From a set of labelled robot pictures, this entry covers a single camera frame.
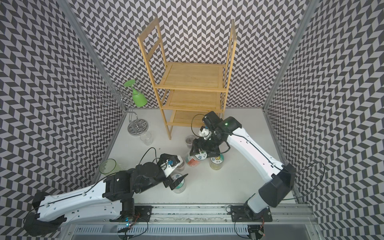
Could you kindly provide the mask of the flower seed jar pink label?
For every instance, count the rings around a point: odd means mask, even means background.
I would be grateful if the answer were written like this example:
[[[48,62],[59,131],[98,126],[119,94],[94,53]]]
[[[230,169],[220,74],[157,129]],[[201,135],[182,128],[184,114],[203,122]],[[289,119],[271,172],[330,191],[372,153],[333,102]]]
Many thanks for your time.
[[[176,181],[178,180],[179,178],[181,178],[183,175],[181,174],[174,174],[172,175],[172,179],[173,181]],[[175,189],[173,189],[173,192],[176,193],[176,194],[181,194],[182,192],[184,192],[186,189],[186,183],[185,183],[185,180],[182,180],[176,187]]]

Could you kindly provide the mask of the carrot seed jar red label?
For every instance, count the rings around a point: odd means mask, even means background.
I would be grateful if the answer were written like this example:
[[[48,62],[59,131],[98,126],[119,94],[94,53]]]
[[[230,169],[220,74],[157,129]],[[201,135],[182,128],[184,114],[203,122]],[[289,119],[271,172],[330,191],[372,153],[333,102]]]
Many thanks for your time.
[[[205,151],[202,151],[196,155],[187,154],[186,155],[186,163],[190,167],[196,167],[198,166],[202,161],[204,161],[207,158],[207,153]]]

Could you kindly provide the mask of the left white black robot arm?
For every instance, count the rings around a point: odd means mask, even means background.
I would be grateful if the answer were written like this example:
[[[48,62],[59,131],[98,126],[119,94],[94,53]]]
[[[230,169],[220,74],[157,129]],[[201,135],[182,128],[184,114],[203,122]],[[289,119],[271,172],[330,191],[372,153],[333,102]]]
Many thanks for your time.
[[[159,184],[174,190],[185,178],[171,174],[183,163],[181,156],[162,154],[157,163],[138,164],[119,171],[96,184],[65,194],[38,192],[33,209],[24,220],[24,230],[33,237],[54,233],[76,220],[110,218],[127,222],[135,214],[134,194],[141,194]]]

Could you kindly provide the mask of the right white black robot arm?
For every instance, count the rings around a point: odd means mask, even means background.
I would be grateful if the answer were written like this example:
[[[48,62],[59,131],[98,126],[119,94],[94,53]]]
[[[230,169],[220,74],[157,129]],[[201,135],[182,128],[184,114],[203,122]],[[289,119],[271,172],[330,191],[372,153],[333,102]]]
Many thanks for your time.
[[[193,140],[190,155],[206,153],[208,158],[219,157],[225,153],[220,151],[222,143],[226,143],[229,150],[234,147],[264,180],[264,184],[244,204],[245,215],[252,218],[269,207],[277,207],[294,187],[295,167],[274,159],[233,117],[223,120],[211,111],[204,115],[202,121],[205,125],[201,127],[198,138]]]

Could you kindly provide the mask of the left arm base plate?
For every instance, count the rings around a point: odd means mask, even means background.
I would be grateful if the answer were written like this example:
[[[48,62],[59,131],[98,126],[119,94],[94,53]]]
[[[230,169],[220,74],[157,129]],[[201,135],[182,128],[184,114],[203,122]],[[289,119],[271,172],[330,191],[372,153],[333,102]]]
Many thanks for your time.
[[[149,222],[152,215],[153,206],[135,206],[123,207],[123,210],[118,212],[117,217],[113,217],[109,222],[128,223],[128,222]]]

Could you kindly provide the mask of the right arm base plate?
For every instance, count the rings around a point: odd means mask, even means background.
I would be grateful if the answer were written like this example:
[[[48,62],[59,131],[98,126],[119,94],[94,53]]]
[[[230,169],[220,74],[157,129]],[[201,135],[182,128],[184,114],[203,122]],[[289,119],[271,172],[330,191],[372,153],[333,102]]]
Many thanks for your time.
[[[265,208],[259,213],[254,213],[249,207],[229,205],[227,211],[231,215],[232,222],[270,223],[273,221],[269,208]]]

